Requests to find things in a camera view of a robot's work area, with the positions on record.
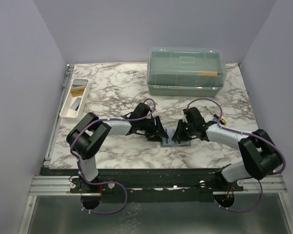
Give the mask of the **grey credit card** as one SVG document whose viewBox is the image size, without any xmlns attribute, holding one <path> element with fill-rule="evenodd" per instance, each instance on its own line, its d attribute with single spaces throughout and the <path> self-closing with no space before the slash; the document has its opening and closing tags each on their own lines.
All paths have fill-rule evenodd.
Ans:
<svg viewBox="0 0 293 234">
<path fill-rule="evenodd" d="M 71 104 L 70 109 L 77 111 L 80 106 L 81 100 L 82 99 L 80 97 L 76 98 L 75 101 Z"/>
</svg>

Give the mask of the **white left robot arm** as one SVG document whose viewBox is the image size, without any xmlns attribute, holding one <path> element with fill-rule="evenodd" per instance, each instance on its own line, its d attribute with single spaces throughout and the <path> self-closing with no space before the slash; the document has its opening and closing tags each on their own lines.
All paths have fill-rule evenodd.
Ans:
<svg viewBox="0 0 293 234">
<path fill-rule="evenodd" d="M 161 142 L 168 139 L 160 117 L 153 116 L 155 108 L 140 102 L 136 108 L 119 118 L 100 119 L 93 112 L 87 113 L 66 137 L 71 154 L 77 159 L 82 187 L 89 193 L 98 189 L 99 175 L 95 155 L 108 136 L 143 135 L 147 141 Z"/>
</svg>

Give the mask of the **grey leather card holder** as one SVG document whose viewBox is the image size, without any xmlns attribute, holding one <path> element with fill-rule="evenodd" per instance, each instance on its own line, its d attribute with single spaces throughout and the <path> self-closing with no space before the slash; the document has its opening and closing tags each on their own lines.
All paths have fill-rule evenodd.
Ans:
<svg viewBox="0 0 293 234">
<path fill-rule="evenodd" d="M 165 129 L 165 132 L 168 135 L 168 138 L 162 138 L 161 148 L 172 148 L 172 147 L 190 147 L 190 141 L 174 141 L 172 140 L 173 135 L 175 134 L 175 129 Z"/>
</svg>

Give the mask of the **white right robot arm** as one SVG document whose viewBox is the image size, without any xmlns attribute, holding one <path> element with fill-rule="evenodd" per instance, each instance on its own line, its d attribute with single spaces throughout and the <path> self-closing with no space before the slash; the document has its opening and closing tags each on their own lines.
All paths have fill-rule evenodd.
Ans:
<svg viewBox="0 0 293 234">
<path fill-rule="evenodd" d="M 242 133 L 235 129 L 226 129 L 215 121 L 205 122 L 196 107 L 183 110 L 186 121 L 179 120 L 173 141 L 191 141 L 200 139 L 230 146 L 240 151 L 242 160 L 222 168 L 215 178 L 215 186 L 226 191 L 232 183 L 247 178 L 261 180 L 271 175 L 282 165 L 280 153 L 273 146 L 267 132 L 258 129 L 255 132 Z"/>
</svg>

